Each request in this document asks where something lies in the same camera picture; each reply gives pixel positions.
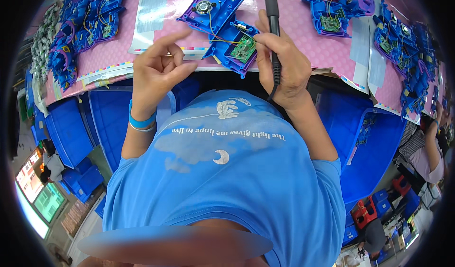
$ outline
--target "blue t-shirt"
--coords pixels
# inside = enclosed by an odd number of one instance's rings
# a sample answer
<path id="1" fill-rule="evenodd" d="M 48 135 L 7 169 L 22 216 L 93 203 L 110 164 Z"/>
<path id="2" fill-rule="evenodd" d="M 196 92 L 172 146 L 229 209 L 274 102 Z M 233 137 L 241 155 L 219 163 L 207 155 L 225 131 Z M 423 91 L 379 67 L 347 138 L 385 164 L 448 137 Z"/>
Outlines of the blue t-shirt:
<path id="1" fill-rule="evenodd" d="M 172 115 L 107 186 L 103 229 L 234 221 L 270 239 L 271 267 L 330 267 L 343 241 L 340 161 L 312 161 L 268 102 L 206 92 Z"/>

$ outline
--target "blue wristband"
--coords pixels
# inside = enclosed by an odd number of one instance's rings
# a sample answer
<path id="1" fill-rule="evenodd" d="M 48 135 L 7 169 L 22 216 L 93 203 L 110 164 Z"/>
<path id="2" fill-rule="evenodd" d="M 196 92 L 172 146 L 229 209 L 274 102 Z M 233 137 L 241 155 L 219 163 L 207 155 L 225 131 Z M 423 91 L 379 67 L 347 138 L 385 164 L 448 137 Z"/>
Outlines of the blue wristband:
<path id="1" fill-rule="evenodd" d="M 133 119 L 131 116 L 131 107 L 133 105 L 133 99 L 130 100 L 130 124 L 135 127 L 135 128 L 145 128 L 149 126 L 154 120 L 156 120 L 156 111 L 153 113 L 153 115 L 145 121 L 139 122 Z"/>

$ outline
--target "cardboard box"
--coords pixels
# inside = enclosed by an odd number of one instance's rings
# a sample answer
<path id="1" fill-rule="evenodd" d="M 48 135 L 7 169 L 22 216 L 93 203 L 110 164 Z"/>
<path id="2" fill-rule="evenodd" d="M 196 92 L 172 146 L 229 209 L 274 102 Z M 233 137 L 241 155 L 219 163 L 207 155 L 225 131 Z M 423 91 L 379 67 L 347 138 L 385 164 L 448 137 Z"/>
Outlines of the cardboard box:
<path id="1" fill-rule="evenodd" d="M 400 245 L 400 249 L 406 248 L 405 238 L 403 235 L 398 237 L 398 244 Z"/>

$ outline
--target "worker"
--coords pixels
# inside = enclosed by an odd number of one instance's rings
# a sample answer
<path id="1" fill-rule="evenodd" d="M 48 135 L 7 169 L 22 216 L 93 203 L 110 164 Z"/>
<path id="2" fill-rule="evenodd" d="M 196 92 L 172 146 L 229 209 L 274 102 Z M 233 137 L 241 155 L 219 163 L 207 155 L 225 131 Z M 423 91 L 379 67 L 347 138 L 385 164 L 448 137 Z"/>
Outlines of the worker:
<path id="1" fill-rule="evenodd" d="M 371 261 L 379 258 L 379 253 L 387 242 L 381 219 L 378 218 L 370 221 L 361 229 L 359 236 L 353 241 L 353 243 L 358 243 L 359 250 L 364 248 L 368 252 Z"/>
<path id="2" fill-rule="evenodd" d="M 449 174 L 449 169 L 444 161 L 444 156 L 449 148 L 444 129 L 450 124 L 451 116 L 439 102 L 436 105 L 436 119 L 429 125 L 425 133 L 411 122 L 406 124 L 397 153 L 407 163 L 401 163 L 398 170 L 406 177 L 419 196 L 422 196 L 427 190 L 427 183 L 436 184 Z"/>
<path id="3" fill-rule="evenodd" d="M 259 18 L 259 79 L 270 93 L 273 50 L 282 64 L 273 100 L 294 127 L 265 100 L 218 90 L 198 96 L 157 128 L 157 105 L 197 67 L 182 62 L 175 44 L 190 29 L 162 37 L 134 61 L 130 123 L 107 186 L 103 230 L 224 227 L 273 243 L 265 256 L 235 266 L 333 265 L 346 215 L 340 160 L 306 90 L 310 61 L 283 30 L 280 37 L 268 32 L 265 10 Z M 186 256 L 185 249 L 169 252 Z"/>
<path id="4" fill-rule="evenodd" d="M 52 156 L 49 156 L 47 152 L 43 153 L 43 162 L 45 171 L 40 176 L 43 184 L 49 180 L 52 183 L 62 180 L 61 173 L 65 170 L 65 167 L 57 153 L 54 153 Z"/>

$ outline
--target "soldering iron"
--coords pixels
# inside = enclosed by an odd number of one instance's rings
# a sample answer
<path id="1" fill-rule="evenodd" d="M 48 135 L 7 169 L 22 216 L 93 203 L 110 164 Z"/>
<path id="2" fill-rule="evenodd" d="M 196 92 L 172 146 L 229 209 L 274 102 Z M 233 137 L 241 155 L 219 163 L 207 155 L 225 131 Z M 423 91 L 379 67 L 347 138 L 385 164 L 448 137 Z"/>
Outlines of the soldering iron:
<path id="1" fill-rule="evenodd" d="M 267 11 L 268 24 L 270 26 L 270 33 L 275 34 L 276 36 L 280 35 L 280 25 L 278 23 L 278 18 L 280 14 L 278 12 L 278 0 L 265 0 L 265 9 Z M 272 68 L 273 68 L 273 90 L 267 98 L 270 101 L 275 94 L 275 91 L 280 85 L 281 82 L 281 63 L 278 59 L 278 55 L 272 51 Z"/>

